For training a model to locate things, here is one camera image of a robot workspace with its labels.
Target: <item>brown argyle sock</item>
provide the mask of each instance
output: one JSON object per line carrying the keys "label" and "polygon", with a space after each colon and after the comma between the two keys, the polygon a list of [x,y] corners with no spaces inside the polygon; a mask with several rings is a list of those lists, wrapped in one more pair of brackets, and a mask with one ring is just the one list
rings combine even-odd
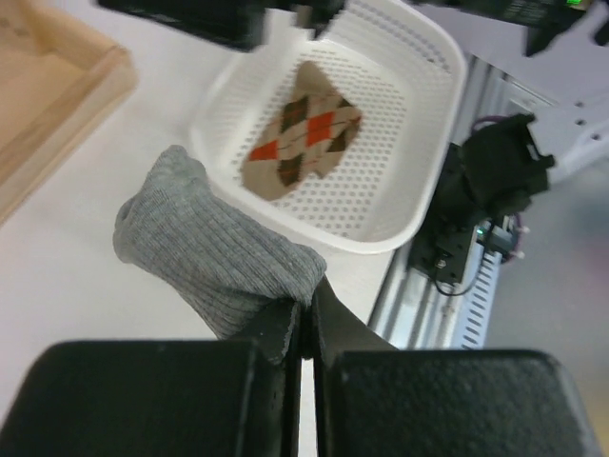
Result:
{"label": "brown argyle sock", "polygon": [[315,64],[303,63],[290,102],[266,127],[244,162],[244,186],[275,200],[313,171],[326,176],[357,135],[361,117]]}

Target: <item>wooden tray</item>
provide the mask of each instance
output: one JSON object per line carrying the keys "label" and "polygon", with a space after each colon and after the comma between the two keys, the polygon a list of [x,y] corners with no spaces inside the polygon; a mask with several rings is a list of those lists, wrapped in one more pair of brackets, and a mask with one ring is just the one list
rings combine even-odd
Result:
{"label": "wooden tray", "polygon": [[135,87],[128,53],[69,15],[0,0],[0,223]]}

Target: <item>gray floor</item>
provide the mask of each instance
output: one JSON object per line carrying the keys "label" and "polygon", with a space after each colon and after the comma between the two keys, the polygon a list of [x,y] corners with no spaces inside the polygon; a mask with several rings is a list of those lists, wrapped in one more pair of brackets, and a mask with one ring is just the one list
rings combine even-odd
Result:
{"label": "gray floor", "polygon": [[535,199],[526,257],[502,269],[487,346],[550,352],[609,455],[609,161]]}

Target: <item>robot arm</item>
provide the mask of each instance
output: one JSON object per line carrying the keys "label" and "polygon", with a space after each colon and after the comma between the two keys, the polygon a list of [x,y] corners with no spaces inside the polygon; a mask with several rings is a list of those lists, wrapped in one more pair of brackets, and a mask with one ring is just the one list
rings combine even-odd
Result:
{"label": "robot arm", "polygon": [[[321,35],[347,0],[98,0],[110,10],[144,17],[198,36],[221,46],[251,51],[265,41],[267,9],[292,10],[296,25]],[[545,50],[589,10],[593,0],[413,0],[526,26],[524,53]],[[595,35],[607,42],[609,21]]]}

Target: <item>black cable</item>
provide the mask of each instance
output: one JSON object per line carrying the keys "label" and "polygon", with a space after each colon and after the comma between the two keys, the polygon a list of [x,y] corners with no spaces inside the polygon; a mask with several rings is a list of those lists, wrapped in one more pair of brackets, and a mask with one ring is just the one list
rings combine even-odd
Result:
{"label": "black cable", "polygon": [[457,292],[457,293],[446,292],[446,291],[442,290],[442,288],[440,287],[440,283],[438,282],[438,272],[440,270],[438,268],[436,268],[436,274],[434,275],[434,286],[436,287],[436,290],[438,291],[438,293],[440,295],[443,295],[444,297],[462,297],[467,292],[469,292],[472,288],[474,288],[474,286],[476,285],[476,281],[478,280],[478,276],[480,276],[480,273],[482,271],[482,267],[484,266],[484,256],[486,255],[486,253],[488,251],[488,244],[493,235],[493,230],[495,229],[495,225],[496,225],[495,221],[491,221],[491,225],[490,225],[488,231],[486,232],[486,236],[484,237],[482,256],[480,259],[480,264],[478,265],[478,270],[476,271],[476,275],[474,276],[474,279],[472,279],[472,282],[470,283],[469,286],[467,286],[467,288],[465,290],[462,290],[461,292]]}

